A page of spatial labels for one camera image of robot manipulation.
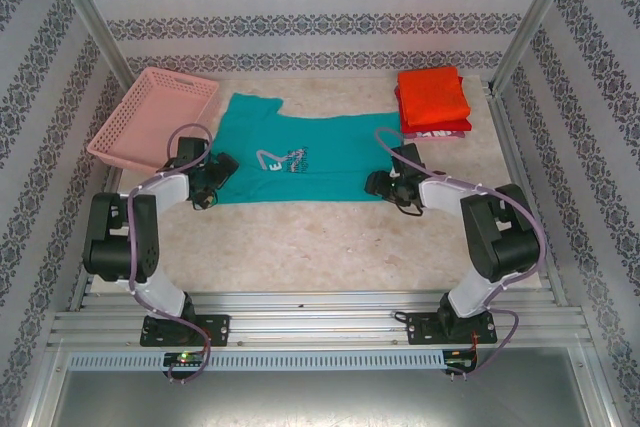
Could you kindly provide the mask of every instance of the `cable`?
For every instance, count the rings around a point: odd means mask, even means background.
[[[445,374],[447,373],[447,371],[451,371],[451,382],[453,382],[453,378],[454,378],[454,372],[458,375],[461,375],[462,378],[464,379],[464,381],[467,381],[467,376],[469,375],[467,372],[465,372],[462,369],[459,369],[457,367],[452,367],[450,365],[447,365],[444,369]]]
[[[489,194],[492,195],[494,197],[497,197],[500,200],[503,200],[504,202],[508,203],[509,205],[511,205],[514,209],[516,209],[520,214],[522,214],[522,216],[527,219],[527,221],[531,224],[531,226],[533,227],[533,231],[536,235],[536,238],[538,239],[538,245],[540,246],[540,252],[538,253],[538,258],[536,260],[536,262],[533,264],[533,266],[527,270],[526,272],[522,273],[521,275],[518,275],[512,279],[508,279],[506,280],[503,284],[500,285],[501,289],[496,289],[495,292],[492,292],[484,301],[483,303],[483,307],[486,308],[489,311],[492,312],[496,312],[496,313],[501,313],[501,314],[510,314],[513,315],[514,323],[513,323],[513,327],[511,328],[511,331],[507,334],[507,336],[504,338],[504,340],[500,343],[500,345],[497,347],[497,349],[493,352],[493,354],[487,359],[485,360],[478,368],[476,368],[473,372],[471,372],[469,375],[471,374],[476,374],[477,372],[481,371],[484,367],[486,367],[488,364],[491,364],[496,356],[502,351],[502,349],[504,349],[504,347],[511,341],[511,338],[513,337],[513,335],[516,332],[516,329],[518,328],[518,325],[520,323],[520,318],[518,317],[518,314],[511,311],[511,310],[503,310],[503,309],[491,309],[489,307],[489,303],[496,298],[496,296],[498,296],[502,291],[506,290],[506,287],[510,284],[513,284],[514,282],[519,282],[521,280],[524,280],[528,277],[531,277],[533,274],[535,274],[538,269],[540,268],[540,265],[542,265],[542,263],[544,262],[544,259],[547,255],[547,244],[545,242],[545,235],[544,235],[544,229],[542,228],[542,226],[540,225],[540,223],[535,219],[535,217],[531,214],[531,212],[529,212],[527,209],[524,208],[524,206],[520,205],[518,202],[516,202],[515,200],[513,200],[511,197],[504,195],[501,192],[498,192],[494,189],[488,188],[488,187],[483,187],[481,184],[471,184],[469,182],[465,182],[463,180],[458,180],[458,179],[454,179],[453,177],[447,176],[447,175],[441,175],[438,174],[432,170],[426,169],[425,167],[423,167],[420,164],[416,164],[415,162],[412,162],[411,160],[407,159],[406,157],[398,154],[397,152],[394,152],[381,138],[380,138],[380,133],[381,132],[388,132],[394,136],[396,136],[397,138],[399,138],[400,140],[403,140],[403,137],[400,133],[396,132],[393,129],[390,129],[388,127],[379,127],[378,129],[376,129],[375,131],[375,137],[376,140],[378,141],[378,143],[382,146],[382,148],[384,150],[386,150],[392,157],[395,157],[396,159],[404,162],[405,164],[413,167],[414,169],[425,173],[429,176],[429,178],[427,180],[425,180],[425,182],[434,182],[434,181],[441,181],[441,182],[447,182],[450,183],[451,185],[455,185],[456,187],[460,187],[462,189],[465,190],[471,190],[474,192],[478,192],[481,194]]]
[[[408,215],[410,217],[422,217],[423,210],[418,205],[416,205],[416,208],[418,209],[417,212],[409,212],[408,210],[404,210],[397,202],[395,203],[395,206],[398,207],[398,210],[404,215]]]
[[[205,149],[205,152],[197,159],[193,160],[192,162],[189,162],[188,164],[183,165],[182,167],[178,167],[176,169],[169,170],[167,172],[159,172],[153,177],[145,180],[140,185],[134,187],[131,190],[131,192],[129,192],[129,198],[127,199],[127,216],[129,219],[129,240],[131,242],[131,275],[129,276],[129,291],[131,292],[131,295],[133,295],[133,298],[136,300],[136,302],[138,302],[138,304],[143,308],[145,308],[146,310],[153,312],[154,314],[157,314],[161,317],[164,317],[165,319],[173,320],[174,322],[178,322],[179,324],[189,327],[190,329],[200,334],[204,339],[204,347],[202,349],[202,352],[204,353],[205,358],[200,364],[200,367],[198,368],[198,370],[196,370],[189,377],[179,380],[179,382],[183,385],[186,384],[187,382],[191,382],[200,374],[202,374],[206,366],[209,364],[209,358],[211,357],[211,339],[209,338],[209,335],[207,335],[207,333],[204,330],[202,330],[200,327],[198,327],[196,324],[191,323],[187,320],[184,320],[180,317],[176,317],[175,315],[171,315],[168,312],[163,312],[161,310],[156,309],[152,305],[148,304],[142,297],[140,297],[140,295],[136,291],[136,274],[138,273],[138,245],[137,245],[135,217],[134,217],[134,211],[133,211],[133,198],[136,195],[138,195],[138,193],[141,190],[152,186],[153,184],[160,181],[161,179],[168,177],[170,175],[178,174],[187,169],[190,169],[191,167],[198,165],[200,162],[206,159],[206,157],[209,155],[209,152],[213,147],[213,134],[209,131],[209,129],[207,129],[203,125],[195,124],[195,123],[185,124],[181,127],[178,127],[175,131],[173,131],[173,133],[169,137],[169,141],[167,142],[167,155],[171,157],[171,143],[173,142],[173,139],[178,134],[178,132],[189,127],[200,128],[204,130],[205,133],[207,134],[209,145]],[[167,372],[167,377],[169,378],[170,382],[174,382],[175,380],[177,380],[171,376],[172,370],[173,370],[173,366],[171,366],[169,368],[169,371]]]

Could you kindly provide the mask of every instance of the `vertical metal pole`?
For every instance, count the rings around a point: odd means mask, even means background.
[[[71,0],[80,14],[85,26],[98,44],[100,52],[107,59],[107,63],[115,74],[124,91],[129,90],[135,80],[129,64],[120,52],[118,45],[111,35],[106,22],[98,11],[93,0]]]
[[[511,44],[509,44],[491,80],[493,93],[499,94],[503,91],[511,74],[518,65],[522,54],[524,54],[527,45],[529,45],[529,41],[538,30],[542,19],[552,3],[553,0],[533,0],[531,3],[529,10],[524,16],[520,27],[518,27],[516,35],[513,37]]]

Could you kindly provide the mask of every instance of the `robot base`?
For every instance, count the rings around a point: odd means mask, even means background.
[[[394,317],[407,326],[409,345],[471,344],[474,336],[477,344],[498,342],[493,316],[489,312],[467,319],[458,318],[454,328],[448,331],[438,312],[396,312]]]
[[[228,315],[197,315],[191,297],[185,295],[182,318],[209,334],[211,347],[227,346],[231,321]],[[186,325],[147,315],[142,324],[140,345],[142,347],[203,347],[204,339]]]

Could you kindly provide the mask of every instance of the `folded orange cloth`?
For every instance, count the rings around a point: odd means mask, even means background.
[[[471,113],[455,67],[400,72],[398,87],[411,126],[466,119]]]

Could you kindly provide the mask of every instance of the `metal floor panel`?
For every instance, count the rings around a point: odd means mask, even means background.
[[[589,422],[566,350],[514,349],[467,382],[451,382],[434,370],[207,372],[178,386],[157,372],[70,371],[53,425],[583,427]]]

